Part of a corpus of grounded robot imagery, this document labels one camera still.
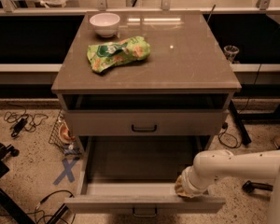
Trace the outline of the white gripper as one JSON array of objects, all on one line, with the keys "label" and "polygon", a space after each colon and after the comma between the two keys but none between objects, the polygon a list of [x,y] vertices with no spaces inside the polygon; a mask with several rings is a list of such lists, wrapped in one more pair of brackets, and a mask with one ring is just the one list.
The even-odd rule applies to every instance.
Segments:
[{"label": "white gripper", "polygon": [[187,167],[175,182],[175,193],[180,197],[201,196],[210,186],[211,180],[200,177],[193,166]]}]

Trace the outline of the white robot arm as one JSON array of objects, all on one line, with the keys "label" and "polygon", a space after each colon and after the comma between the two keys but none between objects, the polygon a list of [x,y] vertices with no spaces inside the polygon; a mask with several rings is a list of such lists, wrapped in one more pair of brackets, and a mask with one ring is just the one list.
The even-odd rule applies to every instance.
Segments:
[{"label": "white robot arm", "polygon": [[280,224],[280,149],[234,155],[227,149],[199,152],[175,182],[182,197],[201,196],[210,185],[228,176],[274,181],[267,224]]}]

